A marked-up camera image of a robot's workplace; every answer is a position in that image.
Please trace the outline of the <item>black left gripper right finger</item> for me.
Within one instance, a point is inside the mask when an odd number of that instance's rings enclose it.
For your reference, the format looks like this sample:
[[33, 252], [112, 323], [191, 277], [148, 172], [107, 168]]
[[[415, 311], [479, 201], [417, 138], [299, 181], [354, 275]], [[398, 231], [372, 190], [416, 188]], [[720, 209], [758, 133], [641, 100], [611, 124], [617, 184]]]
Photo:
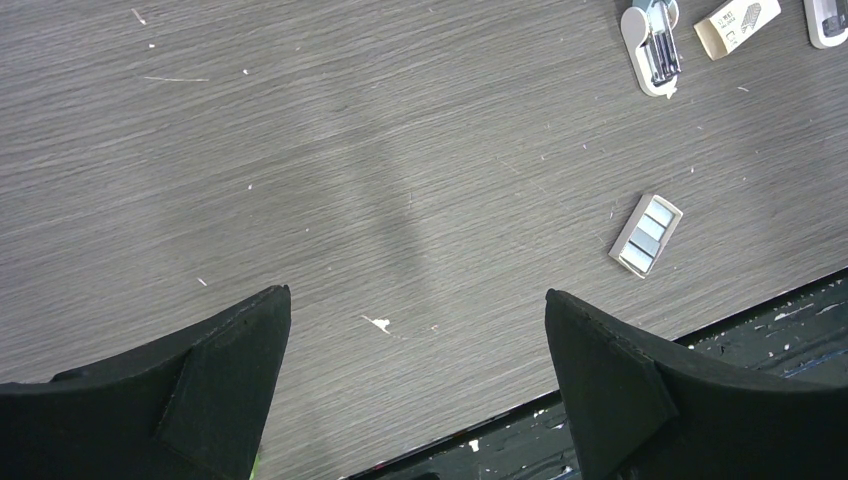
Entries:
[[546, 295], [545, 330], [586, 479], [843, 479], [847, 390], [737, 367]]

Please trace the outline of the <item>white staple box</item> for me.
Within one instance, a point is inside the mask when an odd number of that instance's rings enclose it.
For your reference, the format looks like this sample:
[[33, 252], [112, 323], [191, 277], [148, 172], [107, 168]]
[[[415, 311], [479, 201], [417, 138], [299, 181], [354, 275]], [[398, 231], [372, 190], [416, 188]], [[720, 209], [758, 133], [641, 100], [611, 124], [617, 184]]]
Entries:
[[694, 25], [707, 56], [715, 61], [728, 56], [776, 18], [778, 0], [730, 0]]

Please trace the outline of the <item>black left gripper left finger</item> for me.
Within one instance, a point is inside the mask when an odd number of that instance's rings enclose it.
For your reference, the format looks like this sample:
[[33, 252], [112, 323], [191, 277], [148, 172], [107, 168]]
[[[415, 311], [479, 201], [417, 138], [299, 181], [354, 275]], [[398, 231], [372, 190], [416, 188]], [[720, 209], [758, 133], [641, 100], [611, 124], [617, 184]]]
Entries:
[[274, 285], [43, 383], [1, 387], [5, 479], [247, 479], [291, 327]]

